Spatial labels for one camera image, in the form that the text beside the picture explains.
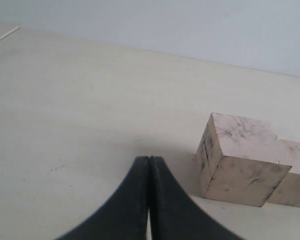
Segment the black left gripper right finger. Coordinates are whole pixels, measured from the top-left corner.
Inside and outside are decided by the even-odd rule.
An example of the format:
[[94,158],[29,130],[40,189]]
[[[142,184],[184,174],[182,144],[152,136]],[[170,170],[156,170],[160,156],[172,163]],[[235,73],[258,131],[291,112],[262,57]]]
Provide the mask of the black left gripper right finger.
[[240,240],[197,206],[159,156],[149,159],[148,207],[153,240]]

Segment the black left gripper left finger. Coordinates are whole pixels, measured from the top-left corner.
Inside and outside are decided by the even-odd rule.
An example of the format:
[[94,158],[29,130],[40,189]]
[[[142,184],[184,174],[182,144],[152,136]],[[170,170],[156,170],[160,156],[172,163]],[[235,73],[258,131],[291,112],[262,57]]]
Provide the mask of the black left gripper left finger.
[[112,196],[60,240],[145,240],[150,158],[138,156]]

